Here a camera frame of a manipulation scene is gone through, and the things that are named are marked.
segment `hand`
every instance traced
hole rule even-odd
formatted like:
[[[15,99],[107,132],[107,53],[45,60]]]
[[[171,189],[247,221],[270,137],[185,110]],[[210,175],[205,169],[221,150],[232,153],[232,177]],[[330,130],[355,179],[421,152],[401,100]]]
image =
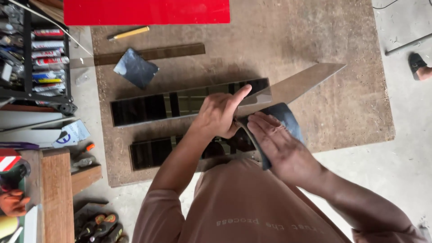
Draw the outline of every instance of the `hand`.
[[[262,112],[250,115],[248,120],[249,130],[272,163],[271,171],[279,179],[308,191],[319,184],[327,169],[279,120]]]
[[[252,86],[247,84],[234,95],[216,93],[207,96],[190,130],[209,138],[231,138],[239,128],[233,121],[237,106],[251,90]]]

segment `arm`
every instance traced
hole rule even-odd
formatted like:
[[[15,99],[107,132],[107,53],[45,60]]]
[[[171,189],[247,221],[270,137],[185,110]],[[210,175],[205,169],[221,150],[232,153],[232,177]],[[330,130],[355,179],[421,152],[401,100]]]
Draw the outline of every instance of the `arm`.
[[[279,179],[326,199],[355,230],[403,232],[412,225],[405,213],[385,198],[322,166],[273,116],[256,112],[249,116],[248,128]]]
[[[210,141],[215,136],[231,138],[238,130],[234,113],[251,89],[245,85],[234,95],[217,93],[205,98],[186,135],[156,173],[149,192],[162,189],[180,195],[186,189]]]

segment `red and white striped object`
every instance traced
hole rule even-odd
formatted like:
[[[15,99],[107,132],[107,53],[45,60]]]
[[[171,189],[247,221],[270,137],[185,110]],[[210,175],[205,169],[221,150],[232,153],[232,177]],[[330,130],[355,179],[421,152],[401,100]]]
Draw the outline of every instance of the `red and white striped object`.
[[[13,148],[0,149],[0,171],[10,170],[20,159],[21,155]]]

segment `wooden workbench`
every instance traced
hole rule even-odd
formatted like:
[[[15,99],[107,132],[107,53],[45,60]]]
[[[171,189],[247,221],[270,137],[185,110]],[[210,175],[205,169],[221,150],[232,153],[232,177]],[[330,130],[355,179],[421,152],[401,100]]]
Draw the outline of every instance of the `wooden workbench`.
[[[290,104],[312,152],[394,138],[370,0],[236,0],[231,24],[151,26],[144,34],[107,41],[129,28],[93,27],[94,53],[202,42],[206,54],[152,61],[160,71],[144,91],[115,74],[114,65],[96,68],[112,187],[152,179],[157,171],[132,172],[129,144],[183,134],[191,120],[113,128],[110,101],[257,77],[274,84],[316,62],[348,66]]]

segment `concrete floor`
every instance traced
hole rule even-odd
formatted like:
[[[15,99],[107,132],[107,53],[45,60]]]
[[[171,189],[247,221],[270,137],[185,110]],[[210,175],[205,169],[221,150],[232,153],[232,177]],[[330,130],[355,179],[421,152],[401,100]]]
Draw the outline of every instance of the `concrete floor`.
[[[385,6],[391,0],[373,0],[373,5]],[[382,52],[425,36],[432,32],[432,6],[428,0],[400,0],[384,10],[375,10],[378,37]],[[89,28],[85,31],[87,43]],[[432,40],[412,51],[419,52],[426,63],[432,64]],[[409,51],[382,56],[387,80],[391,110],[396,128],[396,139],[379,144],[370,144],[323,153],[314,156],[326,167],[340,176],[362,185],[389,199],[417,225],[423,216],[432,217],[432,80],[417,82],[407,64]],[[85,57],[82,50],[73,49],[75,57]],[[150,182],[110,188],[106,179],[104,142],[99,113],[98,91],[94,71],[90,80],[74,86],[72,94],[79,107],[76,116],[87,126],[95,143],[92,150],[102,164],[104,178],[75,196],[75,201],[100,198],[109,201],[108,209],[120,215],[125,232],[132,234],[135,220]],[[199,174],[181,195],[184,215],[187,215],[193,199],[193,188]],[[326,213],[342,231],[351,238],[348,224],[328,204],[313,195],[312,200]]]

